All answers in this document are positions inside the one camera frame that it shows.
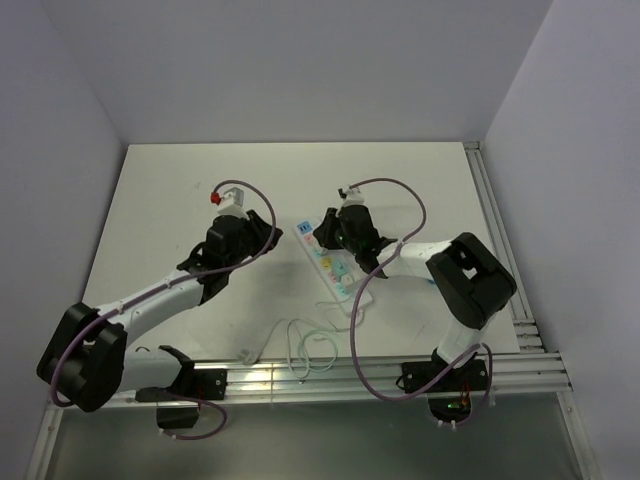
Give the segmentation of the teal charger plug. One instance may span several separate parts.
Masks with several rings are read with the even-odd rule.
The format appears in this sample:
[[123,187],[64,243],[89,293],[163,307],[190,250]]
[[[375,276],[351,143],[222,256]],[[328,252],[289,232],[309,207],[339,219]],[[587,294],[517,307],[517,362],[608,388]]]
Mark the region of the teal charger plug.
[[347,270],[342,269],[342,268],[338,268],[338,269],[331,269],[328,272],[328,277],[329,279],[334,282],[334,283],[340,283],[342,281],[342,277],[344,275],[346,275],[348,273]]

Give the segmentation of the white colourful power strip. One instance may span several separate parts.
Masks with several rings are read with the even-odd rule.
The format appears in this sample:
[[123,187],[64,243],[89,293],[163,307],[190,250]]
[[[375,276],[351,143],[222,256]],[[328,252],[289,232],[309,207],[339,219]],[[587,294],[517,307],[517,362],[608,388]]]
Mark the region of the white colourful power strip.
[[[346,317],[349,317],[352,312],[355,295],[365,275],[346,251],[333,250],[324,256],[320,254],[319,244],[313,236],[313,230],[319,224],[320,219],[318,217],[304,218],[294,223],[292,231],[311,265],[333,297],[329,304],[338,307]],[[356,288],[349,297],[341,295],[336,289],[336,283],[332,282],[328,277],[328,272],[331,269],[338,268],[347,270],[356,280]]]

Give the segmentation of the white charger block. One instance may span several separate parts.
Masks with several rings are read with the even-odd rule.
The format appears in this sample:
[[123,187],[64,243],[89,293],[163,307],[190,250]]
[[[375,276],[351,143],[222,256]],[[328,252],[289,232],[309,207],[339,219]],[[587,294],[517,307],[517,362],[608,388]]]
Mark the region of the white charger block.
[[339,281],[336,283],[336,289],[338,290],[338,292],[346,297],[351,296],[355,288],[356,280],[350,273],[342,275]]

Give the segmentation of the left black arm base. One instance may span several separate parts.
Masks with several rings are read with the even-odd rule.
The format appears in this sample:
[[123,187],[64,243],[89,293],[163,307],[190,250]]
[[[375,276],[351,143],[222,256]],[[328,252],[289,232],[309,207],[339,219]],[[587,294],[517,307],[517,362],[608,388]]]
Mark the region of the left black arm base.
[[[181,374],[169,387],[147,387],[138,390],[138,403],[156,403],[156,424],[164,433],[177,438],[213,436],[221,432],[228,421],[228,413],[216,401],[223,400],[227,386],[226,369],[195,369]],[[204,418],[206,409],[220,415],[219,425],[209,433],[185,434]]]

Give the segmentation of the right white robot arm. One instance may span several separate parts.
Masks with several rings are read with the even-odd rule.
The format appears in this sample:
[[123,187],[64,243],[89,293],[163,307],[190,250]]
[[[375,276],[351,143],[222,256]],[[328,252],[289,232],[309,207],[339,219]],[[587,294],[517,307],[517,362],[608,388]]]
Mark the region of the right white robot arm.
[[374,279],[415,277],[435,285],[453,320],[435,349],[435,383],[452,390],[468,374],[472,351],[481,344],[493,317],[517,291],[516,282],[499,260],[472,233],[441,242],[388,238],[373,224],[364,205],[330,208],[313,230],[318,245],[349,253],[366,277],[352,295],[352,312]]

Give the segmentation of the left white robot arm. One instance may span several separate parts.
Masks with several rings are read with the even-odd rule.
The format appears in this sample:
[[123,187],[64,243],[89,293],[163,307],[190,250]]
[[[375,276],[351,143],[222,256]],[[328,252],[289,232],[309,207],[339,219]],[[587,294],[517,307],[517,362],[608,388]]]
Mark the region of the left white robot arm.
[[253,210],[219,215],[205,239],[153,286],[105,305],[69,307],[36,367],[52,402],[90,413],[122,391],[155,390],[172,399],[190,395],[195,386],[190,357],[168,345],[132,352],[131,344],[213,299],[234,270],[273,250],[282,234]]

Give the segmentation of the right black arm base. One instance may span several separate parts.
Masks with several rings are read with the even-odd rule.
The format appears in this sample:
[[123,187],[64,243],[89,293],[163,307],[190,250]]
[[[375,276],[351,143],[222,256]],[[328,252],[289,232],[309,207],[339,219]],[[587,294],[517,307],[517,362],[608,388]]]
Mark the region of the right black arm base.
[[[432,382],[445,366],[441,360],[404,362],[396,386],[406,394],[414,393]],[[492,380],[493,365],[473,354],[463,366],[448,372],[426,392],[431,414],[442,422],[466,420],[473,411],[471,394],[483,392],[486,398]]]

